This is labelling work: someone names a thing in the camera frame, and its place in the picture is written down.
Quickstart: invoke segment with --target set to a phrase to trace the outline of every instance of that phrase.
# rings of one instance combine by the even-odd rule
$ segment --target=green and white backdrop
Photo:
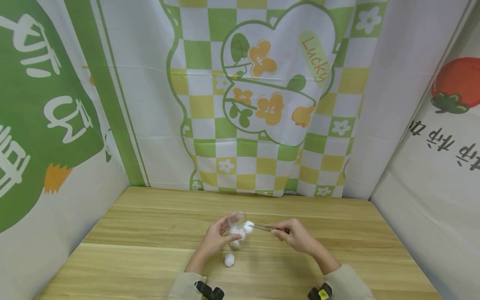
[[[387,4],[3,0],[2,298],[129,184],[341,197]]]

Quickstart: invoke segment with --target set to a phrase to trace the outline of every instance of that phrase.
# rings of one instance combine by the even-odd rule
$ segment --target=white cotton ball
[[[227,268],[230,268],[231,266],[233,266],[235,264],[235,256],[233,256],[233,254],[229,253],[225,256],[225,260],[223,261],[225,266],[227,266]]]
[[[245,225],[243,225],[243,230],[245,233],[252,233],[254,225],[255,224],[253,222],[247,221],[245,222]]]
[[[230,248],[232,250],[240,250],[240,248],[241,248],[239,240],[231,241],[230,243],[228,243],[228,245],[230,246]]]
[[[247,236],[247,234],[245,233],[245,231],[243,229],[240,229],[239,234],[241,235],[241,240],[244,240],[245,237]]]
[[[228,229],[228,234],[240,234],[240,229],[237,229],[237,228],[234,228],[234,227],[230,227]]]

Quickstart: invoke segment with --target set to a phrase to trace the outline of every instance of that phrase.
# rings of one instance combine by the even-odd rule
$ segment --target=sleeve
[[[332,288],[332,300],[375,300],[372,291],[348,264],[324,278]]]
[[[195,287],[199,280],[205,282],[206,277],[197,273],[178,274],[167,300],[201,300],[202,294]]]

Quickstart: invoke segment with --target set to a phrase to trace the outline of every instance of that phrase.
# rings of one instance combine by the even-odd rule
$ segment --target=person's right hand
[[[305,229],[303,224],[297,219],[290,219],[276,224],[270,224],[271,228],[290,229],[290,234],[278,229],[272,230],[280,241],[286,241],[293,249],[298,252],[314,255],[321,244]]]

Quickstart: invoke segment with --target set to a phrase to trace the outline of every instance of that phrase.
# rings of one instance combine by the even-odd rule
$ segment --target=tweezers
[[[287,233],[287,234],[290,234],[290,229],[288,229],[288,228],[284,228],[284,229],[282,229],[282,228],[273,228],[273,227],[263,226],[263,225],[258,225],[258,224],[254,224],[252,227],[257,228],[257,229],[260,229],[260,230],[265,230],[265,231],[268,231],[268,232],[272,231],[273,229],[277,229],[277,230],[281,230],[281,231],[283,231],[283,232],[285,232],[285,233]]]

